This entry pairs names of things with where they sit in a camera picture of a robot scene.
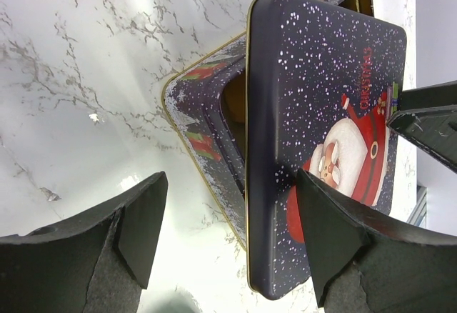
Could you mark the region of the gold tin lid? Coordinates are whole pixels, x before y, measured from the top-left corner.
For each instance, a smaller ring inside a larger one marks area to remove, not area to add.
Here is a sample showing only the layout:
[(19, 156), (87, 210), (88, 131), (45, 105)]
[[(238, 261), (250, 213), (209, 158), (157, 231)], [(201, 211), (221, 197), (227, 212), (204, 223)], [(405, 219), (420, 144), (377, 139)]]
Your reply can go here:
[(296, 173), (372, 209), (392, 206), (407, 35), (321, 0), (254, 0), (248, 19), (248, 283), (280, 299), (310, 277)]

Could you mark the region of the cookie tin box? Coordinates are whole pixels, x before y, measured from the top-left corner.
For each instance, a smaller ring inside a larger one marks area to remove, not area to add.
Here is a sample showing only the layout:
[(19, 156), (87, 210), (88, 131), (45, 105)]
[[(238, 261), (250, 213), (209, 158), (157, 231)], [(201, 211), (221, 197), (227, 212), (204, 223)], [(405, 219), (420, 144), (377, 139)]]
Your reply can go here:
[(243, 249), (246, 47), (243, 32), (169, 80), (164, 108)]

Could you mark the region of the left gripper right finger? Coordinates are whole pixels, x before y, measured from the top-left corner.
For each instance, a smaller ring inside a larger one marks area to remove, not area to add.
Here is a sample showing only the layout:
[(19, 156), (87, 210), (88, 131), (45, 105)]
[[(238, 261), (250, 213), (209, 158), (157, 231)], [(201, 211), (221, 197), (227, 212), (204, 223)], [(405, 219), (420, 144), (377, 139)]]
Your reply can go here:
[(456, 311), (455, 236), (382, 214), (304, 170), (296, 194), (318, 307)]

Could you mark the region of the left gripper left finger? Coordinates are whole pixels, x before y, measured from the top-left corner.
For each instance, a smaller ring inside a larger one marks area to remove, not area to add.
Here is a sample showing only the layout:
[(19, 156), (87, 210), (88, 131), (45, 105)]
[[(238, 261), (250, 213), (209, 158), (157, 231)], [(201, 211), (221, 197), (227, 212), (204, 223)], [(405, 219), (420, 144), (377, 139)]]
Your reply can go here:
[(136, 312), (166, 206), (158, 172), (55, 224), (1, 238), (3, 312)]

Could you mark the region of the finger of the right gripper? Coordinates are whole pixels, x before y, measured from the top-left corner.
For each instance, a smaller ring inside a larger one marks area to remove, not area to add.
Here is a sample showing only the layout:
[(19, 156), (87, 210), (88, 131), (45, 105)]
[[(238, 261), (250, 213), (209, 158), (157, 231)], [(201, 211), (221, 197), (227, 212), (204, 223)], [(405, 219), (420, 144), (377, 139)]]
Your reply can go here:
[(451, 171), (456, 171), (457, 83), (402, 91), (387, 126)]

